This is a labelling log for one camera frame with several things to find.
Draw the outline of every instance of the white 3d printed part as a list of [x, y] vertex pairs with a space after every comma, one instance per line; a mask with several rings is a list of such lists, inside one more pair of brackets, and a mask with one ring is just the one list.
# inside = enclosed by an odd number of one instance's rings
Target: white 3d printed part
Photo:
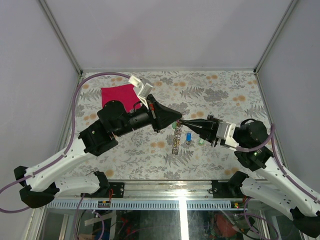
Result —
[[133, 90], [138, 99], [140, 99], [143, 105], [145, 105], [146, 108], [149, 109], [146, 98], [151, 92], [153, 86], [149, 83], [143, 83], [139, 78], [133, 75], [129, 78], [129, 83], [131, 83], [134, 86]]

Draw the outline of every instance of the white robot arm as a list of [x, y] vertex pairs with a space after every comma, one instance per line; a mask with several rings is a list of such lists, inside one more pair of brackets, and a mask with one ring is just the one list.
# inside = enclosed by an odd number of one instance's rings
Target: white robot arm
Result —
[[[16, 180], [32, 176], [20, 182], [23, 188], [19, 193], [25, 204], [30, 208], [39, 208], [55, 197], [84, 193], [88, 197], [107, 197], [110, 184], [103, 172], [96, 171], [94, 175], [84, 177], [62, 176], [84, 161], [117, 146], [115, 136], [120, 137], [148, 125], [159, 132], [182, 118], [180, 112], [161, 105], [149, 94], [152, 89], [150, 84], [143, 84], [135, 77], [131, 77], [129, 82], [135, 86], [134, 90], [142, 103], [139, 109], [128, 113], [120, 101], [109, 101], [97, 112], [99, 120], [74, 138], [66, 154], [66, 149], [63, 149], [38, 165], [19, 166], [14, 170]], [[63, 158], [52, 164], [60, 156]]]
[[209, 115], [207, 120], [181, 120], [181, 124], [216, 146], [218, 142], [233, 151], [247, 169], [269, 180], [280, 191], [255, 181], [237, 171], [228, 181], [231, 192], [256, 198], [277, 209], [303, 233], [316, 238], [320, 235], [320, 194], [291, 173], [265, 143], [271, 139], [261, 121], [247, 119], [240, 127]]
[[[98, 111], [99, 120], [80, 132], [66, 154], [63, 149], [36, 166], [19, 166], [14, 170], [16, 180], [32, 176], [20, 182], [23, 186], [20, 197], [24, 203], [31, 208], [39, 208], [57, 196], [86, 193], [88, 197], [107, 197], [110, 184], [103, 172], [96, 171], [94, 175], [84, 177], [62, 175], [76, 165], [117, 146], [114, 136], [120, 137], [148, 125], [159, 132], [179, 120], [212, 146], [219, 141], [221, 145], [235, 151], [238, 161], [245, 168], [263, 176], [281, 190], [271, 189], [238, 171], [228, 182], [232, 191], [241, 191], [279, 210], [308, 236], [315, 238], [320, 235], [320, 194], [275, 161], [274, 154], [268, 148], [260, 147], [269, 137], [261, 121], [247, 119], [237, 127], [234, 123], [211, 115], [207, 119], [182, 120], [180, 112], [161, 105], [149, 94], [151, 85], [144, 85], [135, 77], [131, 77], [129, 82], [135, 86], [134, 90], [143, 104], [141, 108], [127, 113], [120, 101], [109, 101]], [[52, 165], [39, 172], [49, 164]]]

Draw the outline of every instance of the white wall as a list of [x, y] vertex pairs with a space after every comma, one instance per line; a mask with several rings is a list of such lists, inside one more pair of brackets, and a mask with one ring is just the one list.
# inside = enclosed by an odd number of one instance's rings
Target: white wall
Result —
[[251, 68], [291, 0], [47, 0], [83, 69]]
[[[37, 1], [0, 2], [0, 186], [15, 180], [14, 168], [31, 167], [55, 152], [77, 81]], [[25, 205], [14, 186], [0, 207]], [[20, 240], [31, 210], [0, 213], [0, 239]]]
[[320, 1], [301, 0], [259, 76], [290, 170], [320, 192]]

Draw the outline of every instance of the pink cloth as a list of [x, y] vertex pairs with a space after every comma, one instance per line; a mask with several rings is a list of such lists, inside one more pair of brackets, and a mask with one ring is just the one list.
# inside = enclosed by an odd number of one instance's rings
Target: pink cloth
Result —
[[[130, 110], [134, 109], [135, 103], [140, 101], [134, 91], [134, 86], [132, 84], [115, 87], [102, 87], [101, 96], [102, 107], [104, 107], [104, 105], [111, 100], [117, 100], [124, 105], [127, 113], [130, 112]], [[140, 108], [140, 104], [135, 106], [135, 109], [138, 108]]]

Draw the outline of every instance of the glass panel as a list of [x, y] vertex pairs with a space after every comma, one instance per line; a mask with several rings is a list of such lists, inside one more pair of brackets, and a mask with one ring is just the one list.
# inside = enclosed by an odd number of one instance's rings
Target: glass panel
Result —
[[[300, 232], [280, 212], [251, 201], [248, 213], [266, 218], [279, 240], [300, 240]], [[79, 240], [259, 240], [250, 230], [243, 210], [188, 210], [183, 201], [179, 210], [97, 210], [104, 223], [92, 210], [80, 210], [76, 229]], [[75, 210], [48, 209], [39, 240], [73, 240]], [[276, 239], [271, 225], [249, 216], [255, 231]]]

